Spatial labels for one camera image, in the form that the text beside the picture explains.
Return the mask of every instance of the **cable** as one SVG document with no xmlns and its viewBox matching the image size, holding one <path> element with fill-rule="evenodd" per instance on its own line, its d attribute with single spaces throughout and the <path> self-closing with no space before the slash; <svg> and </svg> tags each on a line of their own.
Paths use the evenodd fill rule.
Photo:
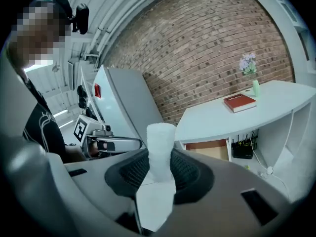
<svg viewBox="0 0 316 237">
<path fill-rule="evenodd" d="M 249 137 L 249 139 L 250 139 L 250 143 L 251 143 L 251 148 L 252 148 L 253 154 L 254 154 L 255 157 L 257 158 L 257 161 L 259 162 L 259 164 L 260 164 L 265 170 L 267 170 L 267 168 L 264 167 L 264 166 L 261 164 L 261 162 L 259 161 L 259 158 L 257 157 L 257 154 L 256 154 L 255 151 L 253 150 L 251 137 Z M 283 185 L 284 185 L 284 187 L 285 187 L 285 189 L 286 189 L 286 192 L 287 192 L 287 198 L 288 198 L 289 201 L 291 201 L 291 199 L 290 199 L 290 191 L 289 191 L 289 189 L 287 188 L 287 185 L 285 184 L 285 182 L 284 182 L 281 178 L 279 178 L 278 176 L 274 175 L 274 174 L 273 174 L 273 171 L 272 171 L 272 174 L 271 174 L 271 175 L 274 176 L 274 177 L 276 177 L 277 179 L 279 179 L 279 180 L 283 183 Z"/>
</svg>

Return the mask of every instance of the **white wall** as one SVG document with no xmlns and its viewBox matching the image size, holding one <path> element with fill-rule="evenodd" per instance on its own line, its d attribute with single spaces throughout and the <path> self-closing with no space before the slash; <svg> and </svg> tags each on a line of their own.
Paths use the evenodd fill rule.
<svg viewBox="0 0 316 237">
<path fill-rule="evenodd" d="M 76 124 L 72 124 L 69 126 L 65 126 L 62 127 L 61 133 L 63 135 L 65 144 L 69 145 L 70 143 L 74 143 L 74 144 L 79 144 L 79 141 L 77 140 L 77 138 L 74 136 L 74 129 L 75 129 L 75 125 Z"/>
</svg>

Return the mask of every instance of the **ceiling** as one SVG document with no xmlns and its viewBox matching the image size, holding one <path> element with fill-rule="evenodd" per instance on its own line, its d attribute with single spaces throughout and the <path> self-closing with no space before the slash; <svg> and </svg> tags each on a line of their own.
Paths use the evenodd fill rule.
<svg viewBox="0 0 316 237">
<path fill-rule="evenodd" d="M 27 74 L 38 91 L 40 91 L 53 114 L 68 109 L 68 112 L 56 117 L 59 126 L 74 120 L 80 114 L 76 90 L 70 88 L 68 61 L 77 58 L 75 64 L 75 89 L 80 85 L 82 65 L 84 74 L 93 81 L 97 68 L 101 63 L 96 63 L 96 58 L 102 61 L 105 54 L 111 48 L 114 40 L 145 6 L 154 0 L 68 0 L 73 14 L 80 3 L 89 7 L 88 33 L 72 33 L 66 38 L 65 45 L 54 50 L 54 64 L 60 66 L 57 72 L 52 71 L 54 65 L 29 71 Z M 83 61 L 85 55 L 94 54 L 97 57 L 89 57 Z"/>
</svg>

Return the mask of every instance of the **person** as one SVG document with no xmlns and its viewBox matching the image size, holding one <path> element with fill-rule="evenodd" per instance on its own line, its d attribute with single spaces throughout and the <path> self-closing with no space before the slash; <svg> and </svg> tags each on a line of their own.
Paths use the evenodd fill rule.
<svg viewBox="0 0 316 237">
<path fill-rule="evenodd" d="M 63 8 L 53 1 L 37 1 L 25 8 L 6 46 L 6 57 L 22 79 L 25 86 L 36 98 L 33 109 L 23 131 L 25 139 L 41 144 L 50 153 L 58 154 L 63 163 L 83 160 L 80 147 L 67 146 L 56 120 L 43 95 L 29 80 L 24 69 L 47 59 L 53 48 L 65 41 L 70 34 L 70 21 Z M 98 153 L 96 144 L 91 154 Z"/>
</svg>

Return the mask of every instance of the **white desk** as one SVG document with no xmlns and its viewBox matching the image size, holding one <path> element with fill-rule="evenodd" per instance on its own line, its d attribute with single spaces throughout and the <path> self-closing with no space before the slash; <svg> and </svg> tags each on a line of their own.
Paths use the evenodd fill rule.
<svg viewBox="0 0 316 237">
<path fill-rule="evenodd" d="M 260 85 L 259 97 L 252 89 L 240 93 L 254 98 L 257 107 L 233 113 L 224 104 L 225 97 L 190 107 L 176 128 L 175 140 L 186 144 L 227 139 L 231 147 L 237 134 L 259 128 L 258 150 L 266 164 L 275 168 L 291 161 L 302 142 L 316 89 L 274 80 Z"/>
</svg>

